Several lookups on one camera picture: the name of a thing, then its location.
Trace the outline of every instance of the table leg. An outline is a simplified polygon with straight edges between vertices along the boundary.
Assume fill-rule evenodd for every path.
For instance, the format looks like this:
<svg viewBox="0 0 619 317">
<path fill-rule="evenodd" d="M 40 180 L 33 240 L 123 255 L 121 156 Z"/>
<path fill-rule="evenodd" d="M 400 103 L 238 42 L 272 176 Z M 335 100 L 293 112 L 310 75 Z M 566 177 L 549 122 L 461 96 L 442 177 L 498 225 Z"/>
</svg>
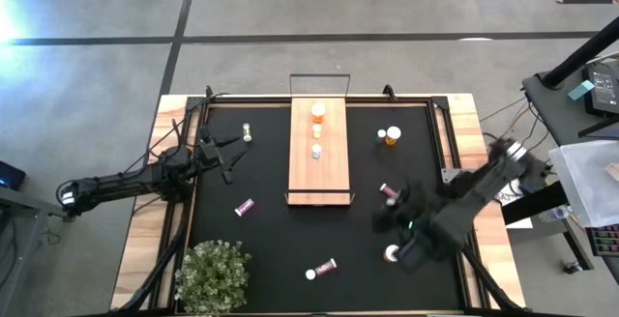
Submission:
<svg viewBox="0 0 619 317">
<path fill-rule="evenodd" d="M 580 242 L 578 241 L 578 237 L 576 236 L 575 230 L 570 223 L 570 220 L 566 218 L 562 219 L 561 221 L 563 221 L 563 225 L 566 229 L 566 231 L 563 233 L 563 237 L 565 237 L 565 241 L 567 241 L 568 245 L 570 245 L 570 249 L 574 253 L 576 261 L 583 270 L 593 270 L 593 263 L 591 262 L 591 259 L 589 259 L 587 253 L 584 251 L 582 245 L 580 245 Z"/>
<path fill-rule="evenodd" d="M 41 210 L 23 209 L 14 210 L 14 212 L 15 213 L 11 216 L 32 217 L 32 222 L 34 224 L 30 226 L 30 229 L 26 232 L 27 235 L 25 236 L 18 235 L 16 232 L 13 233 L 13 236 L 19 236 L 19 238 L 14 239 L 14 241 L 19 243 L 19 246 L 16 248 L 17 254 L 15 259 L 15 267 L 9 272 L 9 276 L 5 282 L 5 287 L 0 287 L 3 288 L 4 295 L 4 303 L 0 304 L 0 316 L 9 315 L 10 308 L 13 305 L 13 297 L 23 286 L 30 262 L 35 251 L 37 250 L 39 237 L 47 225 L 47 215 Z"/>
</svg>

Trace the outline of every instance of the wooden board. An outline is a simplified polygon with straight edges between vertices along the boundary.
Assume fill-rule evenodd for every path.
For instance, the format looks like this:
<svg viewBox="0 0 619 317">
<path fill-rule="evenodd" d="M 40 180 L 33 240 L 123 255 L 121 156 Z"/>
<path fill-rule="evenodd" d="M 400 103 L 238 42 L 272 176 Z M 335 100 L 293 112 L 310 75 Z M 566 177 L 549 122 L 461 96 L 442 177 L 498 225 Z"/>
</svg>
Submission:
<svg viewBox="0 0 619 317">
<path fill-rule="evenodd" d="M 183 120 L 187 97 L 188 96 L 185 95 L 170 95 L 162 98 L 157 111 L 153 133 L 149 141 L 150 146 L 162 139 L 172 129 L 172 119 L 176 120 L 177 123 Z M 197 121 L 192 120 L 189 140 L 194 139 L 196 128 Z M 153 153 L 158 155 L 165 149 L 176 146 L 176 143 L 176 135 L 170 134 L 168 137 L 164 138 L 159 145 L 153 148 Z M 149 157 L 149 163 L 155 160 L 156 158 L 153 156 Z M 146 204 L 156 196 L 156 194 L 148 194 L 137 197 L 133 208 L 136 209 Z M 142 208 L 138 213 L 132 216 L 110 308 L 118 308 L 128 302 L 133 293 L 135 293 L 144 282 L 144 279 L 146 279 L 148 274 L 155 267 L 162 236 L 165 208 L 166 203 L 159 200 Z M 176 205 L 175 208 L 174 214 L 179 215 L 183 210 L 183 205 Z M 172 236 L 170 236 L 170 238 L 173 237 L 175 231 L 176 226 L 173 227 Z M 172 265 L 170 263 L 163 274 L 162 282 L 165 282 L 165 284 L 162 285 L 159 306 L 163 306 L 164 302 L 167 301 L 167 296 L 163 298 L 163 294 L 169 292 L 169 283 L 171 279 Z"/>
<path fill-rule="evenodd" d="M 325 106 L 320 138 L 313 137 L 311 106 Z M 313 158 L 311 146 L 322 147 L 320 158 Z M 348 141 L 346 139 L 345 99 L 292 99 L 290 120 L 290 190 L 349 190 Z M 289 205 L 349 205 L 346 193 L 288 194 Z"/>
<path fill-rule="evenodd" d="M 362 97 L 363 95 L 349 95 L 349 97 Z M 486 146 L 482 137 L 479 118 L 475 110 L 475 103 L 471 94 L 408 94 L 399 97 L 428 97 L 428 96 L 447 96 L 449 99 L 452 124 L 456 134 L 457 149 L 463 168 L 478 168 L 486 163 Z M 160 102 L 155 129 L 151 142 L 159 140 L 166 132 L 172 129 L 171 119 L 180 121 L 185 109 L 186 95 L 167 95 L 163 96 Z M 232 98 L 261 98 L 259 95 L 233 95 Z M 269 95 L 268 97 L 286 98 L 290 95 Z M 439 133 L 443 154 L 446 161 L 450 161 L 450 151 L 447 145 L 445 127 L 441 118 L 437 118 L 439 123 Z M 160 147 L 155 150 L 172 147 L 176 144 L 176 138 L 165 139 Z M 144 281 L 148 273 L 153 268 L 157 260 L 157 249 L 162 233 L 164 217 L 164 207 L 157 202 L 144 208 L 142 211 L 149 210 L 149 216 L 135 215 L 130 224 L 125 252 L 121 262 L 121 270 L 118 273 L 117 284 L 114 290 L 110 308 L 120 307 L 134 293 L 135 289 Z M 499 286 L 515 303 L 525 306 L 524 297 L 520 288 L 516 264 L 510 246 L 510 240 L 505 228 L 505 222 L 501 214 L 501 207 L 497 203 L 488 204 L 475 218 L 475 231 L 477 234 L 478 245 L 480 248 L 482 262 L 497 281 Z M 163 282 L 164 289 L 169 289 L 171 282 L 168 274 Z M 468 279 L 469 291 L 473 302 L 479 303 L 477 296 L 477 284 L 475 276 L 466 265 L 466 276 Z"/>
</svg>

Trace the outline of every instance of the small bottle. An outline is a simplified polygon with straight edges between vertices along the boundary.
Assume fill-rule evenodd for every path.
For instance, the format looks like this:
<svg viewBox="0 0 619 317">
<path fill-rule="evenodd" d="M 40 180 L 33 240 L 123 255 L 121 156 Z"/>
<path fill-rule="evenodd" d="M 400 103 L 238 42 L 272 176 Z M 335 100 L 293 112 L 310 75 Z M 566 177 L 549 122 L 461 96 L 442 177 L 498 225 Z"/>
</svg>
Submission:
<svg viewBox="0 0 619 317">
<path fill-rule="evenodd" d="M 251 142 L 250 124 L 248 123 L 243 124 L 243 140 L 246 142 Z"/>
<path fill-rule="evenodd" d="M 320 153 L 322 153 L 322 147 L 320 147 L 319 144 L 314 144 L 311 146 L 311 155 L 314 159 L 319 159 Z"/>
<path fill-rule="evenodd" d="M 379 130 L 376 134 L 376 143 L 382 143 L 387 136 L 387 132 L 385 130 Z"/>
<path fill-rule="evenodd" d="M 395 263 L 398 259 L 396 258 L 396 252 L 398 251 L 399 246 L 397 245 L 388 245 L 385 251 L 383 252 L 383 259 L 387 263 Z"/>
<path fill-rule="evenodd" d="M 324 120 L 325 117 L 325 105 L 322 103 L 315 103 L 314 105 L 311 106 L 311 119 L 316 123 L 316 124 L 322 124 L 322 121 Z"/>
<path fill-rule="evenodd" d="M 552 210 L 543 211 L 538 215 L 541 222 L 551 222 L 555 220 L 565 219 L 572 212 L 571 206 L 559 206 Z"/>
<path fill-rule="evenodd" d="M 320 132 L 322 131 L 322 126 L 320 124 L 314 124 L 311 129 L 313 130 L 313 137 L 318 139 L 320 138 Z"/>
<path fill-rule="evenodd" d="M 387 129 L 387 137 L 385 137 L 385 143 L 387 143 L 388 146 L 394 146 L 396 145 L 396 142 L 398 142 L 398 139 L 401 135 L 402 131 L 399 130 L 398 127 L 390 127 Z"/>
</svg>

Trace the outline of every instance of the desk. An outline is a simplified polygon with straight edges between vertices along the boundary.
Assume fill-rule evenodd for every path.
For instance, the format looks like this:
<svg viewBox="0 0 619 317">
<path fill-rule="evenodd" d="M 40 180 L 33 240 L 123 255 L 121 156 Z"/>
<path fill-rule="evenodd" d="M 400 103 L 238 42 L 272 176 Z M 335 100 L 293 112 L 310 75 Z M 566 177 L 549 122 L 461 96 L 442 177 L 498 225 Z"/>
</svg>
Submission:
<svg viewBox="0 0 619 317">
<path fill-rule="evenodd" d="M 608 63 L 608 65 L 615 72 L 619 71 L 619 63 L 613 62 Z M 552 138 L 559 146 L 591 140 L 592 138 L 588 137 L 578 138 L 578 132 L 604 120 L 601 117 L 585 112 L 583 98 L 578 101 L 572 101 L 568 97 L 568 93 L 578 86 L 582 80 L 580 71 L 575 72 L 566 78 L 562 82 L 563 86 L 557 90 L 547 89 L 537 76 L 532 76 L 522 81 L 526 96 L 540 113 L 540 117 L 544 120 Z M 563 194 L 563 200 L 563 203 L 567 202 L 565 194 Z M 576 259 L 581 266 L 593 269 L 577 238 L 570 234 L 570 232 L 577 230 L 574 230 L 575 228 L 570 225 L 568 220 L 564 220 L 564 224 L 567 229 L 564 232 L 564 236 L 575 253 Z M 615 280 L 619 282 L 619 259 L 604 257 L 604 262 L 615 277 Z"/>
<path fill-rule="evenodd" d="M 7 187 L 0 187 L 0 248 L 11 256 L 0 262 L 0 274 L 6 282 L 0 287 L 0 316 L 8 316 L 13 296 L 23 286 L 37 243 L 47 225 L 48 216 L 65 217 L 58 204 L 35 199 Z"/>
<path fill-rule="evenodd" d="M 363 95 L 349 95 L 350 97 L 362 97 Z M 401 97 L 427 97 L 428 95 L 401 95 Z M 446 96 L 449 101 L 451 122 L 455 132 L 455 141 L 459 152 L 460 162 L 463 168 L 477 168 L 486 162 L 486 147 L 481 136 L 481 128 L 475 110 L 475 104 L 470 94 L 453 94 Z M 287 95 L 269 96 L 269 98 L 280 97 L 289 98 Z M 164 96 L 158 108 L 158 114 L 151 137 L 151 142 L 158 141 L 164 134 L 171 129 L 171 120 L 177 122 L 183 118 L 188 96 Z M 232 96 L 231 98 L 255 99 L 259 101 L 259 96 Z M 247 107 L 247 105 L 236 104 L 237 107 Z M 437 122 L 440 133 L 440 144 L 447 164 L 451 163 L 451 154 L 447 140 L 447 130 L 445 118 L 437 115 Z M 192 118 L 190 125 L 194 132 L 197 127 L 197 119 Z M 176 144 L 176 138 L 167 137 L 154 151 L 160 152 Z M 138 197 L 135 206 L 148 202 L 149 196 Z M 139 287 L 143 279 L 148 275 L 157 260 L 157 253 L 162 236 L 162 226 L 164 221 L 166 204 L 155 202 L 142 209 L 139 214 L 132 218 L 128 239 L 123 253 L 111 307 L 122 305 Z M 482 261 L 496 279 L 498 284 L 505 290 L 508 296 L 520 305 L 524 305 L 524 298 L 520 289 L 516 265 L 512 255 L 507 230 L 498 204 L 489 204 L 476 218 L 475 231 L 479 245 Z M 467 283 L 471 293 L 473 305 L 479 304 L 479 296 L 476 297 L 476 280 L 468 269 Z M 162 280 L 162 290 L 157 298 L 157 306 L 166 306 L 167 297 L 172 278 L 171 265 Z"/>
</svg>

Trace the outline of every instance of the black cable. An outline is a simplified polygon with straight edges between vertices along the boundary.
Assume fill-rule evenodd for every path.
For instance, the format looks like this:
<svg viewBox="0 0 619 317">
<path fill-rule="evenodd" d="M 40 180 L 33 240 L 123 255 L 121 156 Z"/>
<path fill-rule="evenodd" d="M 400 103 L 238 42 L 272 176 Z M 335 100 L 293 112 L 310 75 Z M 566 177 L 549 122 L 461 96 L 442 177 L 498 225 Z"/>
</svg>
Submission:
<svg viewBox="0 0 619 317">
<path fill-rule="evenodd" d="M 200 106 L 204 105 L 204 103 L 216 98 L 217 96 L 222 96 L 222 95 L 229 95 L 228 93 L 218 93 L 215 94 L 213 96 L 210 97 L 205 97 L 204 99 L 202 99 L 201 101 L 199 101 L 198 103 L 196 103 L 193 107 L 191 107 L 190 109 L 187 110 L 187 112 L 189 113 L 189 115 L 186 116 L 186 118 L 191 117 L 191 115 L 193 114 L 193 112 Z M 180 126 L 181 124 L 185 123 L 185 119 L 183 118 L 183 120 L 181 120 L 178 124 L 176 124 L 177 126 Z M 141 160 L 143 161 L 143 165 L 142 167 L 140 167 L 139 170 L 136 171 L 136 173 L 141 173 L 146 169 L 146 165 L 148 164 L 148 156 L 150 154 L 153 154 L 155 157 L 159 157 L 157 156 L 155 153 L 153 153 L 152 149 L 157 147 L 160 143 L 162 143 L 162 141 L 164 139 L 166 139 L 171 133 L 173 133 L 174 131 L 178 130 L 178 128 L 172 128 L 172 130 L 168 131 L 162 138 L 160 138 L 160 140 L 158 140 L 157 142 L 155 142 L 155 144 L 153 144 L 150 147 L 146 148 L 146 152 L 144 154 L 142 154 L 142 156 L 140 156 L 134 163 L 132 163 L 126 170 L 125 172 L 123 172 L 122 174 L 124 175 L 125 173 L 127 173 L 132 167 L 134 167 L 138 162 L 140 162 Z M 64 204 L 62 203 L 62 199 L 59 195 L 60 193 L 60 189 L 62 187 L 64 187 L 65 185 L 69 184 L 69 183 L 76 183 L 76 182 L 84 182 L 85 180 L 68 180 L 66 182 L 63 182 L 60 186 L 58 186 L 56 188 L 56 201 L 60 204 L 60 206 L 64 207 Z M 100 184 L 104 184 L 105 182 L 102 183 L 95 183 L 93 182 L 93 184 L 95 185 L 100 185 Z"/>
<path fill-rule="evenodd" d="M 11 217 L 11 223 L 13 224 L 13 238 L 11 239 L 11 243 L 13 243 L 13 262 L 11 263 L 11 266 L 9 267 L 9 271 L 7 272 L 7 274 L 4 276 L 4 278 L 2 278 L 2 281 L 0 281 L 0 291 L 2 291 L 2 288 L 4 287 L 5 283 L 7 283 L 7 280 L 9 280 L 9 277 L 11 276 L 11 273 L 13 272 L 13 268 L 15 267 L 15 264 L 17 263 L 17 239 L 16 239 L 17 238 L 17 226 L 15 225 L 15 219 L 13 217 Z"/>
<path fill-rule="evenodd" d="M 155 202 L 155 201 L 157 201 L 157 200 L 159 200 L 159 199 L 161 199 L 161 198 L 162 198 L 162 196 L 157 196 L 157 197 L 155 197 L 154 199 L 152 199 L 152 200 L 148 201 L 147 203 L 145 203 L 145 204 L 141 205 L 140 207 L 136 208 L 135 210 L 133 210 L 132 216 L 135 216 L 135 214 L 136 214 L 139 210 L 143 209 L 144 207 L 146 207 L 146 206 L 148 206 L 148 205 L 152 204 L 153 202 Z"/>
<path fill-rule="evenodd" d="M 46 230 L 43 232 L 43 235 L 47 235 L 47 244 L 48 245 L 58 245 L 60 244 L 60 241 L 62 240 L 62 237 L 58 234 L 56 234 L 55 232 L 51 231 L 51 229 L 49 228 L 49 223 L 47 222 L 47 219 L 45 220 L 45 226 L 46 226 Z"/>
<path fill-rule="evenodd" d="M 477 255 L 473 249 L 471 249 L 470 245 L 464 245 L 461 249 L 462 254 L 468 261 L 468 263 L 473 268 L 475 276 L 479 277 L 484 286 L 489 291 L 490 295 L 494 298 L 494 301 L 498 304 L 499 308 L 503 311 L 512 311 L 522 310 L 520 306 L 510 300 L 510 297 L 507 296 L 505 291 L 501 289 L 501 287 L 496 283 L 496 280 L 492 277 L 492 275 L 488 272 L 488 270 L 484 267 L 482 263 L 482 259 L 479 255 Z"/>
<path fill-rule="evenodd" d="M 506 106 L 504 106 L 503 108 L 501 108 L 501 109 L 499 109 L 499 110 L 495 111 L 494 113 L 492 113 L 492 114 L 490 114 L 490 115 L 486 116 L 485 118 L 483 118 L 483 119 L 481 119 L 481 120 L 480 120 L 480 123 L 481 123 L 482 121 L 484 121 L 484 120 L 490 119 L 491 117 L 495 116 L 496 114 L 498 114 L 498 113 L 502 112 L 503 110 L 505 110 L 505 109 L 507 109 L 507 108 L 509 108 L 509 107 L 511 107 L 511 106 L 513 106 L 513 105 L 515 105 L 515 104 L 517 104 L 517 103 L 519 103 L 519 102 L 521 102 L 521 101 L 522 101 L 522 100 L 524 100 L 524 99 L 526 99 L 526 96 L 523 96 L 521 99 L 519 99 L 519 100 L 517 100 L 517 101 L 514 101 L 514 102 L 512 102 L 512 103 L 510 103 L 510 104 L 508 104 L 508 105 L 506 105 Z"/>
<path fill-rule="evenodd" d="M 547 158 L 547 159 L 544 161 L 544 164 L 546 165 L 546 169 L 547 169 L 547 170 L 551 170 L 552 168 L 554 168 L 554 165 L 552 165 L 552 164 L 548 164 L 549 162 L 550 162 L 550 158 Z"/>
<path fill-rule="evenodd" d="M 548 131 L 548 128 L 546 128 L 544 137 L 543 137 L 543 138 L 542 138 L 542 139 L 541 139 L 541 140 L 540 140 L 537 144 L 535 144 L 533 147 L 529 148 L 529 150 L 530 150 L 530 151 L 531 151 L 531 150 L 534 150 L 534 149 L 535 149 L 535 148 L 537 148 L 540 144 L 542 144 L 542 142 L 544 142 L 544 141 L 545 141 L 545 139 L 548 137 L 548 134 L 549 134 L 549 133 L 550 133 L 550 131 Z"/>
<path fill-rule="evenodd" d="M 510 125 L 507 127 L 507 129 L 501 133 L 501 135 L 499 136 L 499 138 L 503 138 L 506 134 L 508 134 L 508 132 L 514 127 L 514 125 L 518 122 L 518 120 L 522 119 L 522 117 L 524 116 L 524 114 L 526 114 L 527 109 L 522 110 L 525 106 L 526 106 L 527 102 L 525 102 L 517 111 L 516 114 L 514 114 L 514 118 L 512 118 L 512 120 L 510 121 Z"/>
<path fill-rule="evenodd" d="M 170 155 L 174 156 L 176 155 L 176 153 L 178 153 L 179 150 L 181 150 L 181 132 L 178 130 L 178 125 L 176 124 L 176 120 L 174 119 L 172 119 L 172 130 L 176 132 L 176 149 L 174 149 L 174 153 Z M 148 148 L 148 153 L 150 153 L 153 157 L 157 159 L 161 159 L 163 155 L 163 153 L 161 153 L 160 155 L 155 154 L 155 152 L 153 152 L 153 148 Z"/>
<path fill-rule="evenodd" d="M 529 135 L 526 136 L 524 140 L 522 140 L 523 145 L 524 145 L 524 142 L 526 142 L 529 138 L 531 138 L 531 136 L 533 136 L 533 131 L 535 130 L 535 126 L 537 126 L 538 122 L 541 121 L 540 117 L 537 114 L 535 114 L 533 110 L 531 109 L 531 102 L 529 102 L 529 111 L 531 112 L 531 114 L 533 114 L 533 116 L 535 116 L 535 121 L 533 122 L 533 126 L 531 127 L 531 130 L 529 131 Z"/>
<path fill-rule="evenodd" d="M 492 139 L 494 139 L 494 140 L 497 140 L 497 139 L 498 139 L 498 138 L 497 138 L 494 134 L 492 134 L 492 133 L 482 132 L 482 135 L 484 135 L 484 136 L 488 136 L 488 137 L 490 137 L 490 138 L 492 138 Z"/>
<path fill-rule="evenodd" d="M 518 196 L 524 196 L 524 195 L 522 195 L 521 193 L 516 192 L 516 191 L 514 190 L 514 187 L 512 187 L 512 182 L 513 182 L 513 181 L 510 181 L 509 183 L 507 183 L 507 185 L 508 185 L 508 186 L 510 186 L 510 191 L 514 194 L 514 196 L 516 196 L 516 197 L 518 197 Z"/>
</svg>

